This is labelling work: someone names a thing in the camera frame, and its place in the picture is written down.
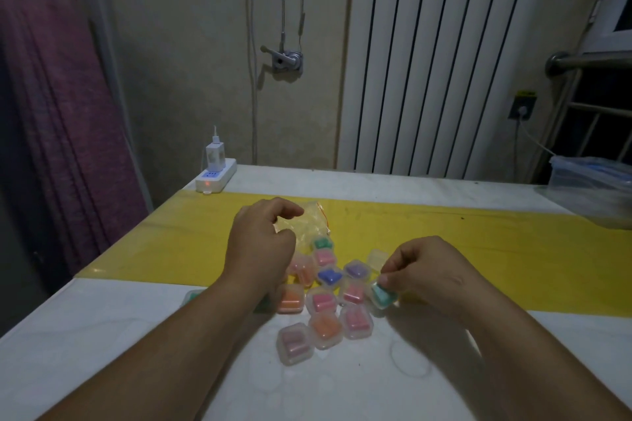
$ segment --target white power strip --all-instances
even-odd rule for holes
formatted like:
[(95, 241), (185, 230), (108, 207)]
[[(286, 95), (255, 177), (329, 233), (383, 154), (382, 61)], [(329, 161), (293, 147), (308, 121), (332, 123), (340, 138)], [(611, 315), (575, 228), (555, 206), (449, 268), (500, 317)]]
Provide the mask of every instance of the white power strip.
[(234, 158), (227, 158), (224, 170), (220, 172), (204, 170), (195, 177), (195, 191), (205, 195), (219, 193), (224, 190), (228, 180), (233, 177), (236, 171), (237, 161)]

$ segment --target wall outlet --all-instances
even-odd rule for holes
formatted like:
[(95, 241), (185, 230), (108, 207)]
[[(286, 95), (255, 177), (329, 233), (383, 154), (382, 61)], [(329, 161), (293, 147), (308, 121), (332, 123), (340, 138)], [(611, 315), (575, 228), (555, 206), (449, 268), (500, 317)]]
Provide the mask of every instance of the wall outlet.
[(535, 106), (537, 98), (537, 94), (530, 90), (518, 91), (514, 97), (514, 103), (511, 106), (509, 119), (518, 120), (520, 118), (518, 110), (520, 110), (520, 107), (525, 107), (526, 113), (522, 117), (522, 120), (529, 120), (531, 118), (531, 114), (533, 113), (533, 106)]

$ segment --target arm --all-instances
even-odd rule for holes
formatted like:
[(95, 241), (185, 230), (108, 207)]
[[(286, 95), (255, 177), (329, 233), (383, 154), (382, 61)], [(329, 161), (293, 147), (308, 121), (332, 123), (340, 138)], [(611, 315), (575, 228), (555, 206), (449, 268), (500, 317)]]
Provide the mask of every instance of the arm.
[(508, 418), (632, 420), (632, 411), (549, 331), (438, 236), (401, 245), (379, 282), (415, 292), (470, 331)]
[(302, 213), (301, 207), (280, 198), (242, 208), (217, 282), (40, 419), (193, 419), (241, 323), (282, 279), (292, 257), (294, 233), (276, 234), (276, 217)]

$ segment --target pink curtain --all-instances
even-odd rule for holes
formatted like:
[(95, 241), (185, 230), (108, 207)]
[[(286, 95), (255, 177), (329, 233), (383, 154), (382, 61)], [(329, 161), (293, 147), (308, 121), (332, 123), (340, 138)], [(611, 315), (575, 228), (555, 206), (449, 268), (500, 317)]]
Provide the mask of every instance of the pink curtain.
[(122, 117), (75, 0), (0, 0), (0, 41), (75, 274), (147, 215)]

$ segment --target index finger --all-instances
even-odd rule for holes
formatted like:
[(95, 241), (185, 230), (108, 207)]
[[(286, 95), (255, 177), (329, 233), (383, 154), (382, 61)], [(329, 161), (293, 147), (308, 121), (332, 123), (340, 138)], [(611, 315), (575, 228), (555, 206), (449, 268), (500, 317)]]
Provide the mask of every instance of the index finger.
[(281, 218), (290, 219), (295, 216), (301, 216), (303, 213), (304, 210), (300, 205), (281, 197), (269, 200), (264, 208), (265, 217), (272, 223), (275, 223), (279, 216)]
[(386, 260), (384, 266), (382, 266), (381, 273), (392, 273), (393, 271), (399, 271), (415, 261), (421, 252), (423, 245), (422, 238), (416, 238), (402, 243), (393, 254)]

